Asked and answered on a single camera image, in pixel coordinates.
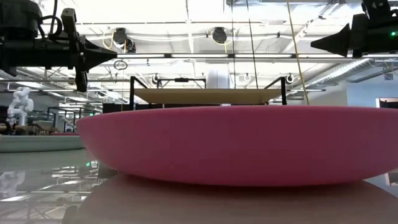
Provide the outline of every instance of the ceiling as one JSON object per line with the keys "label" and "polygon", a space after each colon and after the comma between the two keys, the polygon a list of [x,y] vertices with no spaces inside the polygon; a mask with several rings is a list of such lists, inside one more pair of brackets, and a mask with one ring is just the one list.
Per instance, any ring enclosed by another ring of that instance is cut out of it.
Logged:
{"label": "ceiling", "polygon": [[[54,0],[34,0],[43,15],[52,14]],[[352,15],[362,13],[361,1],[305,0],[290,1],[292,25],[290,28],[289,13],[285,1],[275,0],[267,3],[250,0],[249,7],[245,1],[234,0],[59,0],[57,16],[60,17],[64,8],[76,10],[76,27],[80,35],[85,35],[92,43],[103,47],[111,44],[111,36],[115,28],[124,27],[128,36],[135,42],[136,54],[294,54],[294,35],[297,50],[300,54],[327,54],[322,50],[311,48],[310,43],[326,35],[340,31],[352,20]],[[397,2],[389,1],[391,6]],[[48,33],[49,22],[43,29]],[[211,36],[215,27],[224,27],[228,39],[226,46],[216,44]],[[118,53],[122,49],[112,48]],[[208,60],[187,58],[130,58],[125,59],[128,68],[119,71],[113,67],[113,62],[106,62],[90,70],[88,78],[97,80],[90,82],[90,88],[123,89],[124,94],[114,92],[111,98],[116,101],[129,100],[129,83],[113,82],[112,80],[129,79],[136,76],[149,87],[154,75],[162,78],[205,78],[213,63],[227,63],[229,73],[236,80],[236,88],[264,88],[281,75],[292,74],[297,77],[291,88],[300,84],[299,70],[294,60],[261,60],[259,58],[237,58],[236,60]],[[338,65],[349,65],[353,60],[339,58],[332,60],[329,56],[319,56],[312,60],[302,59],[300,66],[305,81],[314,82],[316,78]],[[382,70],[383,63],[375,63],[373,68]],[[74,70],[67,68],[52,68],[45,73],[44,68],[22,68],[18,79],[24,80],[72,80]],[[3,79],[10,76],[0,74]],[[15,88],[20,86],[11,83],[0,88]],[[76,87],[71,83],[42,83],[42,88],[69,89]],[[200,88],[194,82],[170,82],[165,88]],[[65,101],[64,96],[76,96],[75,92],[57,92],[52,97]],[[79,94],[89,102],[102,102],[103,97],[96,93]]]}

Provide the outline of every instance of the reflective surface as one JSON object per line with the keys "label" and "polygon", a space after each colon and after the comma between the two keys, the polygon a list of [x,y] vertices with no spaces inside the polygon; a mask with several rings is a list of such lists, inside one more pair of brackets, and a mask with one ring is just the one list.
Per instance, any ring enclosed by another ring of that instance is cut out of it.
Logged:
{"label": "reflective surface", "polygon": [[0,154],[0,223],[395,223],[398,199],[368,182],[239,188],[147,180],[85,150]]}

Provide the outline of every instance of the wooden shelf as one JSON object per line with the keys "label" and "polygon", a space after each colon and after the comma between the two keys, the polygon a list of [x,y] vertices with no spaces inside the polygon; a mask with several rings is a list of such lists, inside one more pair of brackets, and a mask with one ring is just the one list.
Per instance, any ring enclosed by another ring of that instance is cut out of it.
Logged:
{"label": "wooden shelf", "polygon": [[281,95],[279,89],[135,89],[148,103],[175,104],[264,104]]}

